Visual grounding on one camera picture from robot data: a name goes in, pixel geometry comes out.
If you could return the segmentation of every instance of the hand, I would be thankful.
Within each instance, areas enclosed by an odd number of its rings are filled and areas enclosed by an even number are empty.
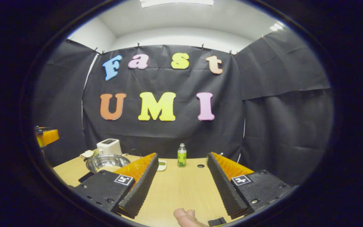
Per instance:
[[[181,227],[208,227],[203,223],[197,221],[194,210],[185,211],[183,208],[176,209],[173,215]]]

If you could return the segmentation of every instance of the white toaster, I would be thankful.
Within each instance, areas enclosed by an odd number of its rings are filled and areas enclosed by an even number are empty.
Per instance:
[[[120,141],[115,138],[108,138],[96,144],[98,154],[117,154],[121,155]]]

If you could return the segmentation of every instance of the green label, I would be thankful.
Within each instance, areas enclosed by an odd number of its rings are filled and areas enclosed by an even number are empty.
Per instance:
[[[177,153],[177,165],[178,166],[186,166],[186,158],[187,158],[187,153],[181,154],[181,153]]]

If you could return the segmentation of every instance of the small white dish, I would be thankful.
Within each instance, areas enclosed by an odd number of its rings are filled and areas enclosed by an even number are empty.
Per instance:
[[[166,169],[167,162],[165,160],[159,160],[159,166],[157,171],[164,171]]]

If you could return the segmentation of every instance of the plastic bottle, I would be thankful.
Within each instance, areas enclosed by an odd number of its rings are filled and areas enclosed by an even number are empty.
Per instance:
[[[184,147],[184,143],[180,144],[180,148],[177,150],[177,166],[185,167],[187,159],[187,150]]]

